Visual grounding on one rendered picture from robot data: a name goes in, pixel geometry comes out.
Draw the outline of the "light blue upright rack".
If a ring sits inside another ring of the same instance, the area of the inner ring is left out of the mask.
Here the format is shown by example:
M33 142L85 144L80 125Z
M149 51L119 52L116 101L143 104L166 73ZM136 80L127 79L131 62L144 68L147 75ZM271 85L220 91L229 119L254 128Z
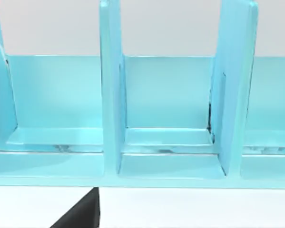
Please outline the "light blue upright rack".
M127 56L120 0L100 54L8 55L0 186L285 189L285 57L256 57L259 7L222 0L216 53Z

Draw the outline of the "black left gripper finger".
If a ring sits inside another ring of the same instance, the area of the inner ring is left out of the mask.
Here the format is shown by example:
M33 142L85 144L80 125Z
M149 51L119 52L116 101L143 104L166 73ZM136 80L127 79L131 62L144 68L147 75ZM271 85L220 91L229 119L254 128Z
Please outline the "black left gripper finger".
M50 228L99 228L99 188L92 188Z

